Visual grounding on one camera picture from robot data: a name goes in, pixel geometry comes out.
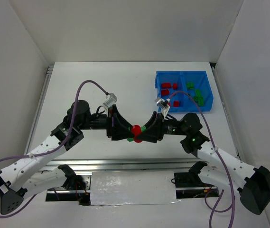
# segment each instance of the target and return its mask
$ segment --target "green block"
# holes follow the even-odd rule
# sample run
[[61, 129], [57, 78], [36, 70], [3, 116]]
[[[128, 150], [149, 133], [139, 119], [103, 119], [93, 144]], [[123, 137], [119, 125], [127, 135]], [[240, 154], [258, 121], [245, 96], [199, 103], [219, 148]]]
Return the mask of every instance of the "green block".
[[205, 105], [205, 102], [203, 100], [203, 97], [199, 97], [198, 98], [198, 106], [204, 106]]
[[187, 89], [194, 89], [194, 83], [193, 82], [187, 82], [186, 83], [186, 88]]
[[198, 96], [198, 97], [202, 97], [202, 96], [201, 96], [200, 89], [195, 89], [195, 94], [196, 94], [196, 96]]

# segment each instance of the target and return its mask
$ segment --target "blue container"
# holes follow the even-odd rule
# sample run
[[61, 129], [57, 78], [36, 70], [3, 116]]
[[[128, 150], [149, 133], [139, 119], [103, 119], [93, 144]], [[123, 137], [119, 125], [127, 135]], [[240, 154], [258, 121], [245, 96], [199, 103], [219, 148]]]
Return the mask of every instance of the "blue container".
[[[187, 90], [186, 88], [186, 83], [193, 82], [194, 89], [200, 89], [201, 96], [204, 99], [204, 106], [200, 106], [201, 110], [203, 112], [207, 112], [212, 109], [214, 97], [205, 71], [157, 71], [155, 88], [157, 89], [158, 97], [166, 100], [176, 90], [173, 88], [168, 89], [170, 95], [162, 97], [161, 84], [165, 82], [169, 82], [171, 86], [173, 86], [173, 83], [177, 83], [177, 90], [182, 90], [190, 94], [191, 97], [194, 97], [196, 95], [195, 91], [191, 89]], [[173, 103], [176, 100], [179, 101], [179, 107], [173, 107]], [[170, 100], [170, 103], [171, 108], [169, 109], [169, 113], [198, 112], [198, 109], [194, 103], [182, 93], [178, 93], [173, 96]]]

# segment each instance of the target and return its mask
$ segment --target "red object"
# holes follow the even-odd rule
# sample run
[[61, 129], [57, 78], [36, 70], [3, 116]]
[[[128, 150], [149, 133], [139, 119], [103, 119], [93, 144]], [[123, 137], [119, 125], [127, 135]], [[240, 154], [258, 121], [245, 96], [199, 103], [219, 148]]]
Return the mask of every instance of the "red object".
[[174, 101], [173, 106], [174, 106], [174, 107], [179, 107], [179, 101]]
[[173, 84], [173, 89], [174, 89], [174, 90], [177, 90], [177, 89], [178, 89], [177, 83], [174, 83], [174, 84]]
[[134, 141], [139, 143], [139, 142], [142, 142], [142, 140], [137, 140], [136, 137], [137, 135], [141, 134], [141, 127], [139, 125], [134, 125], [131, 127], [131, 130], [130, 130], [135, 136], [134, 136]]
[[168, 89], [161, 90], [161, 96], [167, 96], [167, 95], [169, 95], [169, 90]]
[[161, 84], [161, 89], [170, 89], [172, 86], [169, 82], [165, 82]]

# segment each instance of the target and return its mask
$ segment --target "blue tray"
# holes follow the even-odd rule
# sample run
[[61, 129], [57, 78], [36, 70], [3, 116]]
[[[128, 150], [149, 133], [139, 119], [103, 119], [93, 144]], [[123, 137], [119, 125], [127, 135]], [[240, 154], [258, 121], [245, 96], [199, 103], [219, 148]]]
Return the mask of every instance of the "blue tray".
[[[185, 91], [190, 94], [191, 97], [194, 97], [196, 95], [195, 91], [186, 88], [186, 83], [193, 82], [194, 89], [200, 89], [201, 96], [204, 99], [204, 106], [200, 106], [201, 110], [203, 112], [208, 112], [212, 109], [214, 97], [205, 71], [157, 71], [155, 88], [157, 89], [158, 97], [168, 99], [169, 95], [164, 97], [161, 96], [161, 84], [165, 82], [171, 83], [172, 86], [173, 83], [177, 83], [177, 90]], [[173, 88], [168, 90], [170, 94], [176, 91]], [[173, 107], [175, 100], [179, 101], [179, 107]], [[169, 109], [169, 113], [198, 112], [198, 109], [193, 102], [186, 95], [181, 93], [172, 97], [170, 103], [171, 108]]]

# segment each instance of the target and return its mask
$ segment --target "white panel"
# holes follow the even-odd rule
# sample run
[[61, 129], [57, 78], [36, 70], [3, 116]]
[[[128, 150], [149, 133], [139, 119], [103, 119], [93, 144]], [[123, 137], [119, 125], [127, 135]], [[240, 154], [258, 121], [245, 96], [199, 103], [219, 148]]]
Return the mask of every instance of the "white panel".
[[0, 0], [0, 158], [23, 154], [45, 70], [9, 2]]
[[242, 0], [10, 0], [49, 62], [216, 62]]
[[243, 3], [216, 72], [241, 154], [270, 170], [270, 0]]
[[[203, 199], [165, 205], [78, 206], [76, 202], [45, 202], [45, 192], [23, 212], [0, 219], [0, 228], [208, 228], [210, 209]], [[214, 205], [217, 198], [209, 198]], [[226, 194], [218, 209], [226, 209]], [[254, 215], [236, 201], [233, 228], [270, 228], [265, 213]], [[229, 213], [215, 213], [212, 227], [227, 228]]]
[[[205, 113], [215, 142], [232, 156], [236, 156], [228, 123], [225, 118], [217, 86], [209, 63], [183, 62], [103, 62], [103, 63], [56, 63], [40, 118], [31, 144], [33, 149], [62, 122], [67, 110], [74, 102], [79, 85], [87, 79], [100, 83], [118, 97], [120, 114], [130, 124], [144, 125], [158, 107], [155, 103], [156, 71], [205, 70], [214, 95], [213, 108]], [[105, 100], [105, 94], [95, 85], [86, 84], [80, 99], [90, 104], [94, 113]], [[175, 117], [181, 119], [184, 114]], [[202, 121], [202, 132], [208, 135]], [[184, 136], [165, 135], [158, 143], [111, 141], [105, 130], [83, 131], [84, 139], [59, 159], [145, 159], [145, 158], [193, 158], [185, 153], [180, 144]]]
[[173, 171], [93, 172], [92, 205], [176, 203]]

